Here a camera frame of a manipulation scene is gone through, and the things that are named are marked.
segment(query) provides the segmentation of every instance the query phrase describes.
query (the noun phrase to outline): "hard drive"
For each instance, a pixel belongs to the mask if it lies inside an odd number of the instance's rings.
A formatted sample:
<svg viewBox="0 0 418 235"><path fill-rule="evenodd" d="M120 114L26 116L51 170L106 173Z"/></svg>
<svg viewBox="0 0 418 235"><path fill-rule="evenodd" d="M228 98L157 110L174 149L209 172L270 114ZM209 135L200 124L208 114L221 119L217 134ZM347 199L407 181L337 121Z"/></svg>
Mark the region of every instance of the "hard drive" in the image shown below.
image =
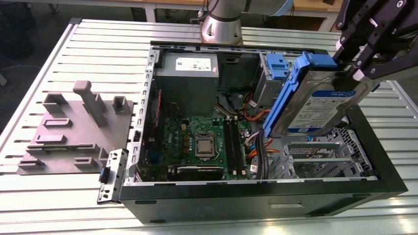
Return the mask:
<svg viewBox="0 0 418 235"><path fill-rule="evenodd" d="M332 80L344 75L328 55L304 52L296 59L262 128L266 137L321 136L377 87L364 78L352 91L335 91Z"/></svg>

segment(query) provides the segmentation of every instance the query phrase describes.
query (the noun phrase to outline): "metal bracket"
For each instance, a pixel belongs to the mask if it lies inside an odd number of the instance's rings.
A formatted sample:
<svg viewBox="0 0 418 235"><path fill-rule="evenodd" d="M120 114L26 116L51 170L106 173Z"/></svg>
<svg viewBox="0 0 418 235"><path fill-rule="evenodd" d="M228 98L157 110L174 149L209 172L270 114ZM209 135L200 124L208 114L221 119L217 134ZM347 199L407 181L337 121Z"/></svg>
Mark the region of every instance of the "metal bracket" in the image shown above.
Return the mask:
<svg viewBox="0 0 418 235"><path fill-rule="evenodd" d="M100 171L100 186L97 204L120 204L118 194L121 189L124 167L128 157L125 149L117 149L109 152L105 167Z"/></svg>

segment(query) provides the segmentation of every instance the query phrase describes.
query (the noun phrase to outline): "white label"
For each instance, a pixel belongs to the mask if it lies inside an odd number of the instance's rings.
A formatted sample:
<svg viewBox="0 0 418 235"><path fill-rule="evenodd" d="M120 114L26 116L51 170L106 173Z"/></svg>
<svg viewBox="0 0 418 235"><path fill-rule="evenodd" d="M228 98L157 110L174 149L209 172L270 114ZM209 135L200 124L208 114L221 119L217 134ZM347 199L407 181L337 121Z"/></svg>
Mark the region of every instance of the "white label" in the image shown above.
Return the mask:
<svg viewBox="0 0 418 235"><path fill-rule="evenodd" d="M177 58L177 71L210 71L209 58Z"/></svg>
<svg viewBox="0 0 418 235"><path fill-rule="evenodd" d="M248 101L248 104L252 106L252 108L254 108L256 103L252 101L252 99Z"/></svg>
<svg viewBox="0 0 418 235"><path fill-rule="evenodd" d="M347 102L355 92L316 91L305 101L293 121L289 132L319 130L337 113L336 106Z"/></svg>
<svg viewBox="0 0 418 235"><path fill-rule="evenodd" d="M250 165L250 166L249 166L249 171L250 171L250 172L256 173L256 169L257 169L257 166L256 166L256 165Z"/></svg>

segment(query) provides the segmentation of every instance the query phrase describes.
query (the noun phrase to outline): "hard drive label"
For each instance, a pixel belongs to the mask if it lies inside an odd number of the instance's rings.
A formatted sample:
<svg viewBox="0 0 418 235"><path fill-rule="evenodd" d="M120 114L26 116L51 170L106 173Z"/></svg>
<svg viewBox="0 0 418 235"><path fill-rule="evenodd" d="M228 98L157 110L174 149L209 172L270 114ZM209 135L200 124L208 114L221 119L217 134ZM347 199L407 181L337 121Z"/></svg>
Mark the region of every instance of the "hard drive label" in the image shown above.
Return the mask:
<svg viewBox="0 0 418 235"><path fill-rule="evenodd" d="M319 130L337 113L336 107L347 102L353 95L355 91L315 91L288 126L288 132Z"/></svg>

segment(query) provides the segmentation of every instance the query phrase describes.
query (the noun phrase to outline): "table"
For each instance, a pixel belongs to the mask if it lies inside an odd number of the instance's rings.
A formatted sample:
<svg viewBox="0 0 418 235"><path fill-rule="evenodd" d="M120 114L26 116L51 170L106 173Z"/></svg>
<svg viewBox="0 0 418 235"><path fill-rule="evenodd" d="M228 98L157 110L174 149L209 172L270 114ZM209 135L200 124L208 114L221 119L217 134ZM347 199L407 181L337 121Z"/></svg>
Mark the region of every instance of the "table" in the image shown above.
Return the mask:
<svg viewBox="0 0 418 235"><path fill-rule="evenodd" d="M319 17L324 18L319 31L328 32L336 20L337 11L343 0L335 0L333 5L324 4L320 0L293 0L295 12L293 16ZM156 22L156 9L180 9L198 11L202 5L202 0L22 0L22 2L47 3L50 10L55 4L74 5L97 5L97 6L120 6L138 7L145 10L148 22Z"/></svg>
<svg viewBox="0 0 418 235"><path fill-rule="evenodd" d="M242 28L245 45L311 47L335 52L336 33ZM92 234L412 234L418 233L418 110L396 82L381 83L360 108L408 192L327 218L142 225L122 205L96 205L97 174L18 176L15 164L34 134L46 93L65 99L73 81L88 79L108 99L138 102L149 40L198 42L186 24L73 20L0 136L0 233Z"/></svg>

